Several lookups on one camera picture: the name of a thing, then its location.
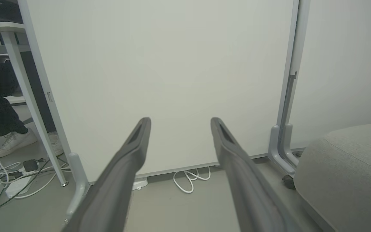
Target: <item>table top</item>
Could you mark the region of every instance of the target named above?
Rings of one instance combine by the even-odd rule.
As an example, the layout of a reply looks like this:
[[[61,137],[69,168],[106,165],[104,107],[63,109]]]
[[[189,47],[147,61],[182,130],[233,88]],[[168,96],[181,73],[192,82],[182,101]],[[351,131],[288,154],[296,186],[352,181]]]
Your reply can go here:
[[[25,33],[25,26],[23,24],[13,22],[0,22],[0,32],[13,31],[18,33]]]

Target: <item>caster wheel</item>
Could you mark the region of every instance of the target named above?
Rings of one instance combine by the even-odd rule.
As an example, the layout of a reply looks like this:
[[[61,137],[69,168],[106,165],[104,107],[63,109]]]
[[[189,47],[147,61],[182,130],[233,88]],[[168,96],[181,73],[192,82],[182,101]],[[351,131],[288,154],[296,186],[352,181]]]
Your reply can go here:
[[[282,180],[284,186],[286,186],[288,189],[296,189],[296,187],[294,186],[294,180],[291,176],[285,175]]]

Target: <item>fabric upholstery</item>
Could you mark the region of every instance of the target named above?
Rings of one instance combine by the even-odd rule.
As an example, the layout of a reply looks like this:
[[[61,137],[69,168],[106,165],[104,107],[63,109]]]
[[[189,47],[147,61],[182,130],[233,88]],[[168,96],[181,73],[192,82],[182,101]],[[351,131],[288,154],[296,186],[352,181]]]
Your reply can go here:
[[[330,132],[303,152],[298,193],[338,231],[371,231],[371,124]]]

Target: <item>white sneaker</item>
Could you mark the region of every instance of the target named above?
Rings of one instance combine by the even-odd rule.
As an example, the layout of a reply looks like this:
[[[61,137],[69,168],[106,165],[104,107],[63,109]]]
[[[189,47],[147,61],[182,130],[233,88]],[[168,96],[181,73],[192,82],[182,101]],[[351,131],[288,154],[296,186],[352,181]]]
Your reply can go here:
[[[54,149],[54,153],[56,156],[64,153],[64,149],[62,148],[62,144],[59,141],[58,133],[56,131],[49,132],[48,137],[50,137],[51,146]]]
[[[26,134],[20,134],[15,131],[11,132],[7,135],[6,141],[0,148],[0,158],[7,156],[22,147],[33,144],[36,141],[37,137],[31,128],[28,128],[28,132]]]

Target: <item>table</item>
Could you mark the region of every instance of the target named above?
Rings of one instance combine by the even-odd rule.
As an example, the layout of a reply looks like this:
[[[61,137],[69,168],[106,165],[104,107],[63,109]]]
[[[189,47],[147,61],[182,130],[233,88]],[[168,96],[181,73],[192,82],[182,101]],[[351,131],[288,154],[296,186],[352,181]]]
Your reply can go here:
[[[48,137],[47,130],[45,129],[43,119],[40,111],[38,110],[28,76],[22,62],[21,53],[31,51],[28,44],[28,39],[25,33],[25,26],[22,24],[12,22],[0,22],[0,54],[8,54],[16,78],[18,79],[19,86],[25,98],[25,102],[34,119],[35,126],[37,127],[38,134],[44,144],[48,157],[50,158],[56,175],[61,183],[61,187],[66,186],[66,181],[61,167],[56,159],[56,155],[51,147],[51,142]]]

